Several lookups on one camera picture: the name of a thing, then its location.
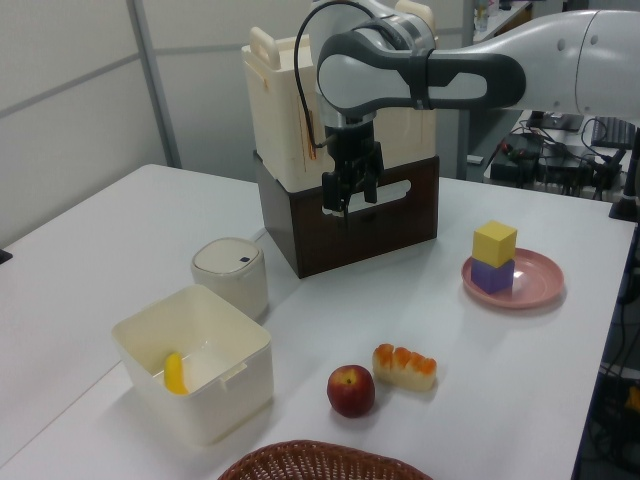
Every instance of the white plastic bin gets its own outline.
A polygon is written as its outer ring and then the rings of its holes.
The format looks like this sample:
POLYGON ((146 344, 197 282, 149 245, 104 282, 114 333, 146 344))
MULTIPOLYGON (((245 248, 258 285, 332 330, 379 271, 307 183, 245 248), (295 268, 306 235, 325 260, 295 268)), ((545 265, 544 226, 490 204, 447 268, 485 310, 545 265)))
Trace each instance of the white plastic bin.
MULTIPOLYGON (((310 147, 293 71, 294 43, 294 38, 275 40, 254 27, 249 45, 242 48, 256 150, 271 176, 289 193, 319 187, 322 172, 334 169, 326 148, 316 150, 314 156, 310 147)), ((307 35, 301 39, 298 62, 314 135, 319 143, 325 135, 318 115, 316 69, 311 62, 307 35)), ((382 146, 385 168, 436 154, 436 113, 433 110, 381 109, 374 120, 374 129, 375 138, 382 146)))
POLYGON ((184 441, 212 443, 273 395, 271 336, 202 285, 193 285, 112 330, 135 389, 184 441), (183 356, 187 395, 164 386, 168 355, 183 356))

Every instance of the yellow cube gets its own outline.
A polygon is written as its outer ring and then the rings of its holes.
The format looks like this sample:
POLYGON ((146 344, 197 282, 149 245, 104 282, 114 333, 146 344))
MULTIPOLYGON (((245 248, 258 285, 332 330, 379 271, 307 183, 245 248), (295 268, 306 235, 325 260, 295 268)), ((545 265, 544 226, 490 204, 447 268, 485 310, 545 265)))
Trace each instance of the yellow cube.
POLYGON ((490 221, 473 233, 473 258, 501 267, 516 255, 517 234, 513 227, 490 221))

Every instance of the wicker basket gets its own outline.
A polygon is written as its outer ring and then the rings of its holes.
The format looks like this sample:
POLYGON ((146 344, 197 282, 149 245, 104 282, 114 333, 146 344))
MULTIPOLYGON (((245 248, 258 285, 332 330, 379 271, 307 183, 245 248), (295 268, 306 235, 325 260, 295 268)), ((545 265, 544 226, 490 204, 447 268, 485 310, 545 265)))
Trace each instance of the wicker basket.
POLYGON ((432 480, 392 458, 309 440, 263 447, 237 461, 220 477, 241 479, 432 480))

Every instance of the container lid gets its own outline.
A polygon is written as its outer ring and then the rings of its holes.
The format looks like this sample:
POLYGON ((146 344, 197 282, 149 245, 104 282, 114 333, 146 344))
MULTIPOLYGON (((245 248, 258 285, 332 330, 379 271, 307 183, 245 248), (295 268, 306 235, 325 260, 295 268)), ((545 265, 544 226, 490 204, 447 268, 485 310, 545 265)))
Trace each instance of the container lid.
POLYGON ((254 243, 241 238, 221 238, 200 250, 193 264, 200 270, 225 275, 247 267, 260 254, 254 243))

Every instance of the purple cube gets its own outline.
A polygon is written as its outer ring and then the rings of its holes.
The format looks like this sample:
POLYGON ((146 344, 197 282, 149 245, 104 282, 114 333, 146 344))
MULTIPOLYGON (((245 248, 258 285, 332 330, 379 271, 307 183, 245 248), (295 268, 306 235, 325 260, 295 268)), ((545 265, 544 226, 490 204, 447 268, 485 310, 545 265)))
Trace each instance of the purple cube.
POLYGON ((471 259, 471 281, 488 294, 496 293, 513 286, 513 272, 516 262, 509 260, 501 267, 471 259))

